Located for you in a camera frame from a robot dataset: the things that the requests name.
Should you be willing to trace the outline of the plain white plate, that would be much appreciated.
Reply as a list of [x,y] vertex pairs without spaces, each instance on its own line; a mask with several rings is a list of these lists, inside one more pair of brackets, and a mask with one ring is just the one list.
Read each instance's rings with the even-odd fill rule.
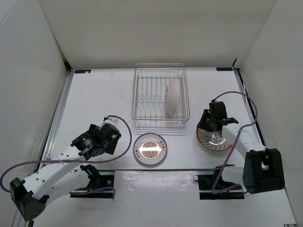
[[225,152],[232,148],[232,144],[217,132],[196,128],[196,137],[202,147],[212,152]]

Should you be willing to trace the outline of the white ribbed plate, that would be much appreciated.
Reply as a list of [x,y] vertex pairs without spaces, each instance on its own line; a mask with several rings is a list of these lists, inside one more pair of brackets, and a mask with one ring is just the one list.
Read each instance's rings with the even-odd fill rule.
[[179,80],[172,80],[166,87],[165,92],[165,109],[166,112],[173,118],[178,105],[178,93],[179,93]]

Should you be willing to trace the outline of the orange patterned round plate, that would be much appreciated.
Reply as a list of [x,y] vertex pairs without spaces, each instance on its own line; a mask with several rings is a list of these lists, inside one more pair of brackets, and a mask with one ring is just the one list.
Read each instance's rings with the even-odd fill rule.
[[156,133],[140,135],[133,144],[136,161],[144,166],[156,166],[162,163],[167,155],[168,146],[165,139]]

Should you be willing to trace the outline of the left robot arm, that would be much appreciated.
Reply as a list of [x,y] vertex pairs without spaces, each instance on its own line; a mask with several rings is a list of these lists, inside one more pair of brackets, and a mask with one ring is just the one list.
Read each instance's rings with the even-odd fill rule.
[[91,164],[83,162],[104,153],[113,154],[121,137],[116,120],[107,119],[101,126],[89,129],[71,142],[53,164],[9,184],[10,195],[25,221],[38,217],[52,201],[76,189],[96,189],[101,175]]

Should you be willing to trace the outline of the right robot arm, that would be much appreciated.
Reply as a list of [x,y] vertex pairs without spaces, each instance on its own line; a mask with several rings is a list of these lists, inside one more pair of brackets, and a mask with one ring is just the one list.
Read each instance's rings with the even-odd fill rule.
[[230,153],[238,151],[244,166],[229,164],[230,154],[214,170],[212,193],[219,194],[244,186],[250,194],[282,190],[285,177],[282,156],[278,149],[267,148],[254,139],[233,117],[228,117],[224,102],[211,101],[203,111],[197,128],[219,135],[232,144]]

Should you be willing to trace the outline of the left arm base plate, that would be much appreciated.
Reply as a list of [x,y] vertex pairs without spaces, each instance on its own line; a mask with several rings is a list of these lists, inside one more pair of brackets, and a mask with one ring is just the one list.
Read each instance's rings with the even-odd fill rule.
[[115,172],[99,172],[100,178],[95,183],[89,183],[87,187],[71,192],[71,198],[113,199]]

